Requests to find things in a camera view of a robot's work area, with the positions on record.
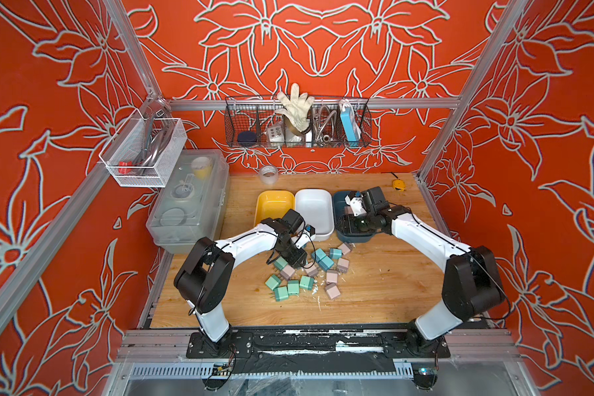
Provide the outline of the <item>blue plug top pile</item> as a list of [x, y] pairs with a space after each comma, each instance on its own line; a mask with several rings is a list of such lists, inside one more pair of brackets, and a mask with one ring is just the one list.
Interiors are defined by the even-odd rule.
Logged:
[[329, 256], [331, 259], [337, 261], [340, 258], [343, 258], [343, 251], [339, 248], [331, 248], [329, 251]]

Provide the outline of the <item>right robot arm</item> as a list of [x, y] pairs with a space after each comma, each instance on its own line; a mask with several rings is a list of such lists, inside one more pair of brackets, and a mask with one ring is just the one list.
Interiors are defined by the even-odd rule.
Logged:
[[336, 230], [346, 236], [387, 234], [411, 245], [443, 273], [440, 301], [412, 321], [408, 339], [421, 346], [508, 300], [495, 255], [432, 228], [407, 206], [389, 202], [379, 187], [349, 191]]

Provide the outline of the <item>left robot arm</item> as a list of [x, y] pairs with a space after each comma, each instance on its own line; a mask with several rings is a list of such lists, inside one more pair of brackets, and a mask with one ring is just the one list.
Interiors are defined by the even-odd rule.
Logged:
[[263, 252], [286, 260], [293, 268], [305, 267], [305, 246], [314, 241], [315, 227], [295, 210], [278, 219], [267, 218], [242, 234], [213, 241], [199, 239], [176, 274], [173, 285], [196, 316], [210, 343], [225, 343], [231, 330], [222, 308], [232, 273], [237, 266]]

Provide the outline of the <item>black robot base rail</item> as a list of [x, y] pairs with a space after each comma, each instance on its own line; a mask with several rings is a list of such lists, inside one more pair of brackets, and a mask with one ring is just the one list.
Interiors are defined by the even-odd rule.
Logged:
[[443, 336], [425, 341], [409, 323], [232, 327], [217, 343], [195, 331], [189, 359], [227, 360], [237, 374], [395, 372], [397, 362], [450, 358]]

